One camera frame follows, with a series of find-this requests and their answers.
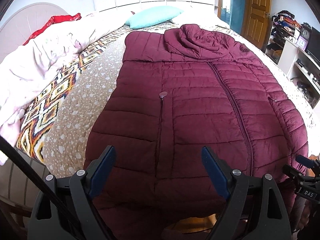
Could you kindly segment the maroon quilted puffer jacket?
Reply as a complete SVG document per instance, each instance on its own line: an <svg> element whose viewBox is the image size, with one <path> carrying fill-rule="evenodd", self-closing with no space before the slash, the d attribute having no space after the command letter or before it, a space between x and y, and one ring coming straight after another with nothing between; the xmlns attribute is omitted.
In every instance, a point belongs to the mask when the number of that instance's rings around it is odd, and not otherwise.
<svg viewBox="0 0 320 240"><path fill-rule="evenodd" d="M308 154L303 118L271 71L244 44L195 24L127 35L85 162L108 145L116 163L94 204L117 239L160 239L179 220L223 209L204 146L245 175L271 174L288 211L295 196L282 168Z"/></svg>

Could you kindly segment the pile of clothes on shelf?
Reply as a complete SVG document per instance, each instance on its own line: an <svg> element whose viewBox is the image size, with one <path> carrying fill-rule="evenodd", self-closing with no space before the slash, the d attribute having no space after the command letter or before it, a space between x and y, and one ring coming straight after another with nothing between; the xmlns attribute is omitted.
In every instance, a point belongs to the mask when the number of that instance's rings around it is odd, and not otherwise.
<svg viewBox="0 0 320 240"><path fill-rule="evenodd" d="M289 33L300 31L301 25L295 20L295 15L287 10L282 10L272 16L275 25L281 26Z"/></svg>

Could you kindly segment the patterned beige quilted bedspread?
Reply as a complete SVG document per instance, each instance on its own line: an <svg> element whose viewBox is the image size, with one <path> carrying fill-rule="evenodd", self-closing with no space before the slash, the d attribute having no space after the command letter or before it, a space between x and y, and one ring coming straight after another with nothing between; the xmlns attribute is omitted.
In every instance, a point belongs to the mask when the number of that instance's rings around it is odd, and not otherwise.
<svg viewBox="0 0 320 240"><path fill-rule="evenodd" d="M176 29L181 26L183 25L160 24L153 29L137 31L163 34L168 29ZM319 113L311 108L302 93L284 73L256 46L231 29L218 26L201 29L218 31L231 36L244 44L263 62L303 118L308 139L308 154L304 156L319 154ZM64 101L59 119L49 132L50 139L47 142L49 159L43 163L57 178L71 176L77 170L89 166L90 163L85 162L89 134L116 88L117 78L123 65L125 38L134 31L124 27L119 37L106 46L105 50L81 74L76 86ZM305 168L297 164L298 167L294 168L299 172L304 172Z"/></svg>

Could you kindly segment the white shelving unit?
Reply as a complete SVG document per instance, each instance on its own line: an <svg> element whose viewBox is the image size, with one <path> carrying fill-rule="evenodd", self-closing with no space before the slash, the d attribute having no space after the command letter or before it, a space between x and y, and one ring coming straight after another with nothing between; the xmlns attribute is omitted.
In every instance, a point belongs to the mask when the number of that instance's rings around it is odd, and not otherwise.
<svg viewBox="0 0 320 240"><path fill-rule="evenodd" d="M300 31L289 33L272 22L265 54L300 90L314 109L319 103L319 63L307 54L307 40Z"/></svg>

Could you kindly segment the black television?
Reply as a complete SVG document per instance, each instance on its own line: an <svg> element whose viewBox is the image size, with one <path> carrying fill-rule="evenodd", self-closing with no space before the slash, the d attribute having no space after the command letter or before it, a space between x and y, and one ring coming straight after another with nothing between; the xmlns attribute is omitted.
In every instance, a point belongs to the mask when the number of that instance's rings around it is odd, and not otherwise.
<svg viewBox="0 0 320 240"><path fill-rule="evenodd" d="M306 48L306 52L317 62L320 61L320 32L314 27L312 27L311 29L311 34Z"/></svg>

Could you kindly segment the small desk clock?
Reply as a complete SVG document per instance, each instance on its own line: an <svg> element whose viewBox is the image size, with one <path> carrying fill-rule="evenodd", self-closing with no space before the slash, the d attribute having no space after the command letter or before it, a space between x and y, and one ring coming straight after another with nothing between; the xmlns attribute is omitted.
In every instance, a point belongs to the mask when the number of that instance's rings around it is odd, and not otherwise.
<svg viewBox="0 0 320 240"><path fill-rule="evenodd" d="M304 22L301 25L300 36L308 41L310 39L311 31L312 27L308 23Z"/></svg>

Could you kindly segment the pink white floral duvet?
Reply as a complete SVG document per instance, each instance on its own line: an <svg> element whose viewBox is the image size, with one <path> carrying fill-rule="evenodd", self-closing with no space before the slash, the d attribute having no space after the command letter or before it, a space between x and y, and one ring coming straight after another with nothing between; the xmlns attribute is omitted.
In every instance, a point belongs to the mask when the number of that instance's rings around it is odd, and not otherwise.
<svg viewBox="0 0 320 240"><path fill-rule="evenodd" d="M49 132L81 74L124 31L132 12L52 17L1 62L1 136L28 157L49 159Z"/></svg>

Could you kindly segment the blue curtain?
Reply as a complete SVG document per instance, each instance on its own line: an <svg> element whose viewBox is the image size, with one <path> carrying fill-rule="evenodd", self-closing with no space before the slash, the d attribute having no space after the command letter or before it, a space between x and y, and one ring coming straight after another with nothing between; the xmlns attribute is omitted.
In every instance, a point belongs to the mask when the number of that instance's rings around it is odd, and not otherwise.
<svg viewBox="0 0 320 240"><path fill-rule="evenodd" d="M222 0L221 20L238 34L241 34L246 0Z"/></svg>

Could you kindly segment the wooden door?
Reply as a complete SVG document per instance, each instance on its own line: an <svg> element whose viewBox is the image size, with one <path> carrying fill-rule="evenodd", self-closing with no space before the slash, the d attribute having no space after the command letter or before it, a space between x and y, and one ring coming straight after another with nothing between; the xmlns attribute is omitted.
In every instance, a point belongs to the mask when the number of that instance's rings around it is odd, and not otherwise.
<svg viewBox="0 0 320 240"><path fill-rule="evenodd" d="M262 49L267 35L271 12L271 0L245 0L241 35Z"/></svg>

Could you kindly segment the white pillow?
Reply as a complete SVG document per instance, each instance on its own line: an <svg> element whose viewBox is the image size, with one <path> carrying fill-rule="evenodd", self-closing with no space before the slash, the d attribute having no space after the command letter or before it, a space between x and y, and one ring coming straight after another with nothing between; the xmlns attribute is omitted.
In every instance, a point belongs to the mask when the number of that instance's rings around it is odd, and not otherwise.
<svg viewBox="0 0 320 240"><path fill-rule="evenodd" d="M173 24L197 24L201 28L218 26L229 29L228 23L222 21L214 12L199 8L188 8L169 20Z"/></svg>

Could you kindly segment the round beige headboard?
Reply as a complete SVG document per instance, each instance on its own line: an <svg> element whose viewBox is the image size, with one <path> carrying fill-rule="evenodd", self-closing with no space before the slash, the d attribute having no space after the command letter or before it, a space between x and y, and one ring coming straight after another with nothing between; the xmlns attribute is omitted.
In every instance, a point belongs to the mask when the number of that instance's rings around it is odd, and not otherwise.
<svg viewBox="0 0 320 240"><path fill-rule="evenodd" d="M52 3L30 4L11 15L1 26L1 60L24 44L32 33L41 29L56 15L67 15L67 12Z"/></svg>

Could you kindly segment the turquoise pillow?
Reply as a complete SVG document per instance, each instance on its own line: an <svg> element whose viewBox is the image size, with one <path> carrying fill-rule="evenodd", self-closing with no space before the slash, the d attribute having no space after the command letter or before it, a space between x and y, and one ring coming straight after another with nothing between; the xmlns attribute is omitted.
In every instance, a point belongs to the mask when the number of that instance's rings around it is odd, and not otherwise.
<svg viewBox="0 0 320 240"><path fill-rule="evenodd" d="M125 22L125 25L131 29L142 29L168 21L180 13L180 9L172 6L153 7L134 14Z"/></svg>

